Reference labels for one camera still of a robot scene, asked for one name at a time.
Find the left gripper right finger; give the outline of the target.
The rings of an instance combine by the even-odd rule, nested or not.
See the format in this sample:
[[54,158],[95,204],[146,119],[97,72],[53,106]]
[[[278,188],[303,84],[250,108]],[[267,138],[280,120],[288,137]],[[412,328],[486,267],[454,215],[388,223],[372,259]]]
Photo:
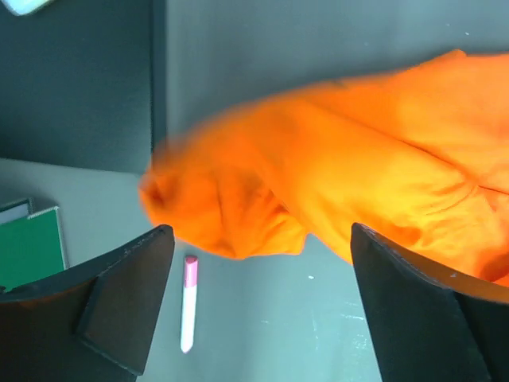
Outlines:
[[356,281],[384,381],[506,381],[508,289],[352,225]]

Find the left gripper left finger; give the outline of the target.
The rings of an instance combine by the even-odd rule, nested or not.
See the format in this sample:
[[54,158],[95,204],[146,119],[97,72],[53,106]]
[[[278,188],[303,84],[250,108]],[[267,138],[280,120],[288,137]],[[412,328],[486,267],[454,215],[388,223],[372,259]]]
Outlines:
[[135,381],[173,260],[160,225],[120,248],[1,294],[3,381]]

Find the orange t shirt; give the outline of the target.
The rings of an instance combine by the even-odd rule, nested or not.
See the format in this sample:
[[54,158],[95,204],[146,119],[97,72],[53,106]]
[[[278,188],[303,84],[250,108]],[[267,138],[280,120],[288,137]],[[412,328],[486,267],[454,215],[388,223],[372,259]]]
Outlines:
[[454,50],[402,71],[243,103],[167,142],[142,177],[152,224],[229,259],[350,261],[351,227],[508,283],[508,56]]

